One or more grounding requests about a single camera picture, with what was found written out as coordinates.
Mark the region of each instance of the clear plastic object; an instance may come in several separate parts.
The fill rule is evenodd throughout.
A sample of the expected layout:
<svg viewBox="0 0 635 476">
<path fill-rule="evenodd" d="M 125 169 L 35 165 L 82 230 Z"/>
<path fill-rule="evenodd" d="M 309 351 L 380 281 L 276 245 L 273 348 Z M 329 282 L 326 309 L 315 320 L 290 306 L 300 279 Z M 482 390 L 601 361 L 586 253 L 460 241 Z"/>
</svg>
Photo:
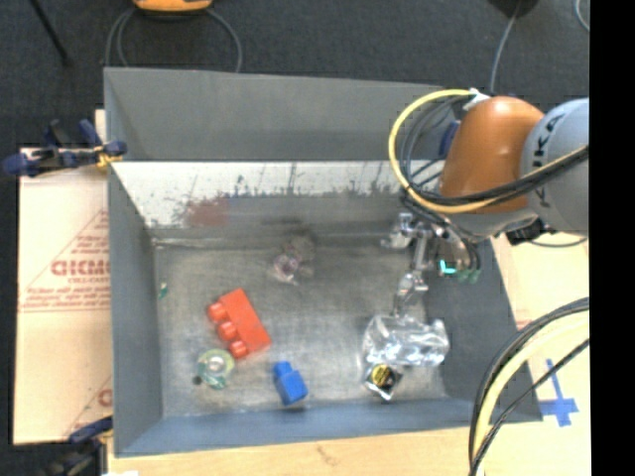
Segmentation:
<svg viewBox="0 0 635 476">
<path fill-rule="evenodd" d="M 410 315 L 375 315 L 364 332 L 362 349 L 368 363 L 434 367 L 444 360 L 449 341 L 440 319 L 425 324 Z"/>
</svg>

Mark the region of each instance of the black cable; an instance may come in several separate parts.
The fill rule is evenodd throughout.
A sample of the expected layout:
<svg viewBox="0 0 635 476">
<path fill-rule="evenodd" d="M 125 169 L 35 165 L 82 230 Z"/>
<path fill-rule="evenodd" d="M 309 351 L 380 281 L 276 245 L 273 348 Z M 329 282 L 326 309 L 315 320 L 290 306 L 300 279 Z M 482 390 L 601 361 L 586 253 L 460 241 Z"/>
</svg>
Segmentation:
<svg viewBox="0 0 635 476">
<path fill-rule="evenodd" d="M 520 403 L 525 400 L 532 392 L 534 392 L 538 387 L 544 384 L 550 377 L 552 377 L 556 372 L 561 370 L 565 365 L 568 364 L 575 356 L 581 353 L 584 349 L 586 349 L 590 345 L 590 340 L 587 338 L 578 346 L 576 346 L 572 351 L 570 351 L 563 359 L 561 359 L 556 365 L 554 365 L 549 371 L 547 371 L 543 376 L 536 381 L 531 387 L 529 387 L 518 399 L 516 399 L 498 418 L 498 420 L 492 425 L 491 429 L 487 432 L 485 437 L 483 438 L 483 442 L 478 448 L 476 455 L 473 460 L 470 462 L 470 471 L 468 476 L 476 476 L 478 472 L 478 467 L 480 466 L 487 450 L 491 446 L 494 437 L 500 430 L 503 423 L 507 420 L 507 417 L 510 416 L 516 408 L 520 405 Z"/>
<path fill-rule="evenodd" d="M 513 355 L 522 348 L 527 341 L 532 338 L 536 333 L 541 331 L 548 324 L 562 319 L 568 315 L 573 315 L 576 313 L 581 313 L 589 310 L 589 298 L 584 297 L 581 299 L 577 299 L 568 303 L 564 306 L 561 306 L 551 312 L 542 315 L 541 317 L 533 320 L 529 324 L 527 324 L 522 330 L 518 333 L 514 334 L 508 341 L 505 343 L 502 348 L 499 350 L 498 354 L 494 356 L 492 359 L 490 366 L 487 371 L 483 375 L 483 380 L 478 388 L 478 392 L 476 394 L 476 398 L 474 400 L 474 409 L 472 413 L 472 419 L 470 423 L 469 429 L 469 441 L 468 441 L 468 455 L 469 459 L 473 459 L 474 455 L 474 437 L 476 435 L 476 424 L 478 423 L 478 419 L 480 417 L 480 410 L 483 404 L 484 398 L 487 396 L 491 384 L 494 382 L 496 377 L 499 375 L 502 368 L 509 361 Z"/>
<path fill-rule="evenodd" d="M 454 197 L 447 197 L 435 192 L 417 190 L 416 186 L 412 183 L 409 184 L 410 188 L 417 192 L 418 195 L 425 200 L 433 202 L 435 204 L 442 204 L 443 206 L 459 206 L 471 202 L 486 201 L 488 199 L 495 198 L 489 205 L 498 204 L 509 200 L 514 197 L 518 197 L 524 193 L 530 192 L 537 187 L 543 185 L 547 181 L 550 181 L 564 173 L 566 173 L 572 167 L 582 163 L 588 159 L 589 147 L 588 145 L 581 148 L 578 151 L 572 153 L 568 158 L 563 159 L 559 163 L 549 163 L 545 168 L 532 176 L 519 178 L 514 181 L 510 181 L 503 185 L 490 188 L 488 190 L 482 190 L 473 194 L 458 195 Z"/>
<path fill-rule="evenodd" d="M 531 243 L 532 245 L 535 245 L 536 247 L 544 247 L 547 249 L 567 249 L 569 247 L 576 247 L 577 245 L 580 245 L 584 243 L 585 241 L 588 241 L 588 238 L 584 237 L 584 238 L 580 238 L 579 240 L 575 240 L 574 242 L 568 242 L 568 243 L 542 243 L 542 242 L 536 242 L 534 240 L 527 240 L 527 243 Z"/>
<path fill-rule="evenodd" d="M 117 50 L 117 55 L 119 56 L 119 61 L 124 66 L 129 66 L 129 62 L 126 59 L 123 51 L 123 34 L 130 21 L 132 15 L 136 12 L 136 8 L 127 9 L 124 11 L 119 17 L 115 20 L 113 26 L 111 27 L 108 37 L 106 40 L 106 50 L 104 54 L 104 64 L 111 65 L 111 56 L 112 56 L 112 46 L 113 43 Z M 240 43 L 240 39 L 238 35 L 234 31 L 234 29 L 229 25 L 229 23 L 223 19 L 218 13 L 212 11 L 211 9 L 205 9 L 205 13 L 217 21 L 229 34 L 230 38 L 234 43 L 234 47 L 236 49 L 236 67 L 235 72 L 239 72 L 242 69 L 243 63 L 243 52 L 242 52 L 242 44 Z"/>
</svg>

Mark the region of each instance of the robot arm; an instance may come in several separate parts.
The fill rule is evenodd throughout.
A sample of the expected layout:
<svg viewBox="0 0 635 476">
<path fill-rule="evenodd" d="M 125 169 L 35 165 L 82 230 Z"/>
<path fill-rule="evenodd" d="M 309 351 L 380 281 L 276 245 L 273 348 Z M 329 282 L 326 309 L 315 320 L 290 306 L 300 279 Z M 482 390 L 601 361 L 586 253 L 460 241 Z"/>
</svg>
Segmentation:
<svg viewBox="0 0 635 476">
<path fill-rule="evenodd" d="M 421 188 L 425 182 L 414 179 L 415 159 L 406 153 L 416 147 L 401 143 L 397 157 L 398 127 L 415 111 L 420 111 L 416 122 L 434 118 L 452 98 L 463 104 L 464 114 L 445 136 L 449 145 L 439 178 Z M 393 171 L 412 204 L 451 221 L 473 241 L 537 224 L 588 236 L 588 109 L 588 98 L 544 114 L 515 97 L 441 90 L 413 103 L 395 122 L 389 144 Z M 402 140 L 426 140 L 428 134 L 415 123 Z"/>
</svg>

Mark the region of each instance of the blue clamp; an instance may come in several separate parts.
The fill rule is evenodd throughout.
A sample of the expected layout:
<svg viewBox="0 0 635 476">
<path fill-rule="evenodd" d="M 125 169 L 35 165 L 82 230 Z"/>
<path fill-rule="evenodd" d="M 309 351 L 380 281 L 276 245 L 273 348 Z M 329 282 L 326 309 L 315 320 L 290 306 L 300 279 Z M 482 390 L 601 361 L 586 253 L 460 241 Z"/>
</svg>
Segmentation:
<svg viewBox="0 0 635 476">
<path fill-rule="evenodd" d="M 87 119 L 79 122 L 82 146 L 86 150 L 62 150 L 62 140 L 68 135 L 60 127 L 60 122 L 51 122 L 44 134 L 45 146 L 34 151 L 29 158 L 26 154 L 14 154 L 2 161 L 2 170 L 6 175 L 15 177 L 36 177 L 53 171 L 79 168 L 81 166 L 104 166 L 118 160 L 127 151 L 122 141 L 111 141 L 105 145 L 97 135 L 92 123 Z"/>
<path fill-rule="evenodd" d="M 276 390 L 285 406 L 290 406 L 309 394 L 300 372 L 294 370 L 288 361 L 276 363 L 273 372 Z"/>
</svg>

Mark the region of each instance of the green object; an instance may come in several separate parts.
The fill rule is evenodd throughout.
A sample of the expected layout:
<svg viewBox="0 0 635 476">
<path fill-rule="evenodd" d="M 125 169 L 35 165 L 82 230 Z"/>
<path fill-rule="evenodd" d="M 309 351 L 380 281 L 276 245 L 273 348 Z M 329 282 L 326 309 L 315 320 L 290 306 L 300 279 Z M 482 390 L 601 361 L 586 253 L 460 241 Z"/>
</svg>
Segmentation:
<svg viewBox="0 0 635 476">
<path fill-rule="evenodd" d="M 234 359 L 223 349 L 209 349 L 198 357 L 196 373 L 215 390 L 227 386 L 227 378 L 234 368 Z"/>
<path fill-rule="evenodd" d="M 165 282 L 161 283 L 161 288 L 159 289 L 159 299 L 163 299 L 168 294 L 168 284 Z"/>
</svg>

